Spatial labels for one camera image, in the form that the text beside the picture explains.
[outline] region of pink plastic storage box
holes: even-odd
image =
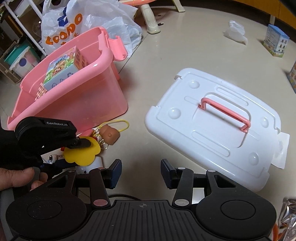
[[[49,63],[74,46],[90,64],[35,101]],[[12,116],[7,121],[8,129],[14,130],[25,117],[38,116],[69,120],[77,133],[81,133],[122,115],[128,105],[113,61],[126,57],[121,38],[109,39],[102,27],[93,28],[62,45],[23,79]]]

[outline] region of orange cable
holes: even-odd
[[[272,241],[278,241],[278,239],[279,239],[279,228],[275,223],[272,229]]]

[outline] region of white plastic bag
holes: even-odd
[[[224,32],[224,36],[237,42],[243,42],[245,45],[248,44],[248,39],[244,36],[244,26],[237,23],[236,21],[229,21],[229,28]]]
[[[102,26],[110,38],[120,36],[128,57],[140,43],[142,29],[133,21],[137,8],[116,0],[62,0],[57,6],[45,0],[42,43],[47,54],[93,27]]]

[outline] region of black cable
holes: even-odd
[[[109,195],[108,197],[109,198],[113,198],[113,197],[126,197],[126,198],[133,199],[135,201],[141,201],[141,199],[139,199],[139,198],[136,198],[136,197],[133,197],[133,196],[130,196],[130,195],[126,195],[126,194],[114,194],[114,195]]]

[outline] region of orange text on bag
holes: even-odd
[[[76,25],[80,24],[81,22],[82,22],[82,14],[79,13],[75,16],[75,19],[74,19],[75,24],[70,23],[66,27],[67,32],[61,31],[58,35],[53,36],[53,38],[47,36],[45,43],[48,45],[53,45],[54,43],[57,44],[60,40],[65,40],[65,39],[69,38],[70,34],[74,33],[74,31],[76,29]]]

